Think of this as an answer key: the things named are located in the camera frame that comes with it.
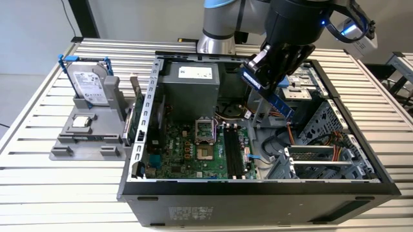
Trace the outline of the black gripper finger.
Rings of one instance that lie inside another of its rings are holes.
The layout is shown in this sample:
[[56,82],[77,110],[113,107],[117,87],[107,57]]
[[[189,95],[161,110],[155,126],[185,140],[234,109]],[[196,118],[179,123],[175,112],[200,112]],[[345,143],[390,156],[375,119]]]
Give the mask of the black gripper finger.
[[280,68],[278,65],[284,58],[283,48],[284,43],[275,43],[274,45],[264,43],[259,53],[252,54],[244,60],[246,69],[267,90],[274,90],[279,82]]
[[315,50],[314,44],[307,45],[291,45],[283,44],[282,48],[282,78],[286,75],[291,75],[302,62],[307,59],[312,51]]

